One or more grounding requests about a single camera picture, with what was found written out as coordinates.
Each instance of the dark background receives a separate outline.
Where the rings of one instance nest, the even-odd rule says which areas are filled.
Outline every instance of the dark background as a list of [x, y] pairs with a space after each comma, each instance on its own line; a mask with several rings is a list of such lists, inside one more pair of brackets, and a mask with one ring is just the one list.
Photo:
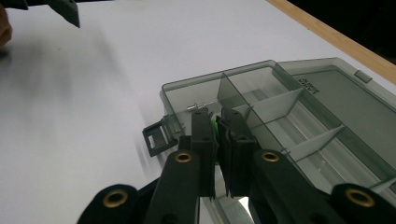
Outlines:
[[396, 0], [289, 0], [385, 59], [396, 63]]

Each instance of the gray plastic box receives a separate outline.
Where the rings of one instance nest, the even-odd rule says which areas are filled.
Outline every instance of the gray plastic box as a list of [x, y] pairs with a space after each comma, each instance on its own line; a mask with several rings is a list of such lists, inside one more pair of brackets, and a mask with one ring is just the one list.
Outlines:
[[355, 183], [396, 205], [396, 97], [341, 59], [255, 63], [165, 84], [161, 97], [165, 138], [191, 134], [196, 108], [230, 107], [316, 188]]

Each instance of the white table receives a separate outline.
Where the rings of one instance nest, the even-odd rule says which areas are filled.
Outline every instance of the white table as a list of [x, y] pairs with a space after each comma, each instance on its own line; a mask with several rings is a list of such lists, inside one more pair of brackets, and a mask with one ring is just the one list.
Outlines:
[[0, 222], [76, 223], [101, 189], [161, 173], [142, 130], [164, 83], [266, 60], [339, 57], [396, 87], [263, 0], [78, 4], [9, 10], [0, 50]]

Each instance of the black plastic part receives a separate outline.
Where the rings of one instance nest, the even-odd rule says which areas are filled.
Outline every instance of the black plastic part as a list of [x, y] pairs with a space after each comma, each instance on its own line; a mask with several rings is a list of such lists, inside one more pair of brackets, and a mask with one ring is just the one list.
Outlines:
[[255, 224], [276, 224], [276, 216], [253, 178], [250, 182], [248, 209]]
[[[143, 136], [145, 138], [150, 157], [154, 157], [164, 152], [166, 149], [176, 146], [178, 143], [178, 141], [174, 138], [165, 138], [165, 136], [163, 135], [162, 127], [163, 120], [160, 120], [157, 123], [154, 123], [143, 130]], [[152, 137], [153, 144], [155, 146], [151, 145], [149, 141], [150, 137]]]
[[191, 150], [200, 157], [200, 196], [215, 198], [215, 161], [218, 144], [207, 108], [191, 114]]
[[178, 150], [191, 150], [191, 136], [181, 135], [178, 138]]
[[219, 164], [224, 176], [226, 193], [248, 196], [252, 177], [250, 164], [260, 148], [244, 117], [236, 110], [223, 108], [217, 117], [219, 129]]
[[134, 218], [133, 223], [143, 223], [146, 213], [149, 210], [149, 204], [151, 203], [152, 195], [157, 188], [159, 179], [160, 178], [155, 179], [137, 192], [137, 205], [135, 207], [136, 211], [134, 213], [138, 214], [138, 216]]
[[283, 154], [259, 150], [251, 170], [278, 223], [345, 223]]
[[379, 195], [354, 184], [337, 185], [330, 196], [332, 207], [348, 223], [396, 222], [396, 208]]
[[65, 20], [79, 28], [78, 6], [74, 0], [44, 0]]
[[[46, 5], [47, 1], [51, 1], [51, 0], [26, 0], [27, 5], [29, 7], [39, 6], [39, 5]], [[81, 2], [103, 2], [103, 1], [113, 1], [113, 0], [75, 0], [75, 2], [77, 2], [77, 3], [81, 3]]]
[[199, 166], [199, 156], [191, 150], [178, 150], [168, 156], [145, 224], [198, 223]]
[[136, 223], [135, 220], [140, 218], [135, 210], [136, 202], [135, 188], [127, 185], [108, 187], [96, 194], [82, 213], [78, 224]]
[[12, 7], [22, 10], [28, 9], [28, 3], [26, 3], [25, 0], [0, 0], [0, 4], [5, 8]]

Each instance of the brass bushing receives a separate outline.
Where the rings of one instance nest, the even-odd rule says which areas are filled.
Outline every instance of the brass bushing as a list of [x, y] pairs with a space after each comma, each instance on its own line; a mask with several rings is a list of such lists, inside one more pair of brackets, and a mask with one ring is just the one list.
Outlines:
[[264, 153], [262, 153], [262, 158], [265, 161], [279, 161], [279, 159], [280, 159], [279, 156], [276, 155], [273, 152], [264, 152]]
[[359, 189], [347, 189], [346, 196], [353, 203], [363, 207], [373, 207], [375, 205], [372, 196]]
[[128, 199], [128, 193], [123, 189], [113, 189], [103, 199], [103, 205], [114, 208], [122, 205]]
[[178, 162], [188, 162], [192, 160], [192, 155], [188, 152], [180, 152], [176, 154], [175, 160]]

